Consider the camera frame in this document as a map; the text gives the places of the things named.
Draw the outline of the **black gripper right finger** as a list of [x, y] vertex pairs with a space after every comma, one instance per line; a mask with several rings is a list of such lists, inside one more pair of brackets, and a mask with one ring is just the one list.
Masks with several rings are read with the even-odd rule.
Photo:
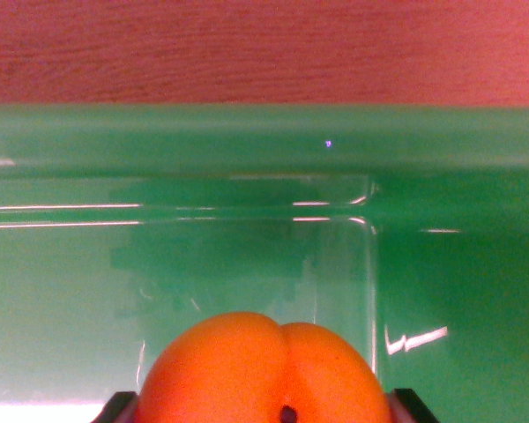
[[387, 394], [394, 423], [439, 423], [440, 420], [411, 388], [396, 388]]

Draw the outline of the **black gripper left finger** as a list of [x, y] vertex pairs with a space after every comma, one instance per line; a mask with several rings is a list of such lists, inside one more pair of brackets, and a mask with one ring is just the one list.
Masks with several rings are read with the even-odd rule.
[[137, 392], [118, 391], [104, 404], [92, 423], [133, 423], [137, 404]]

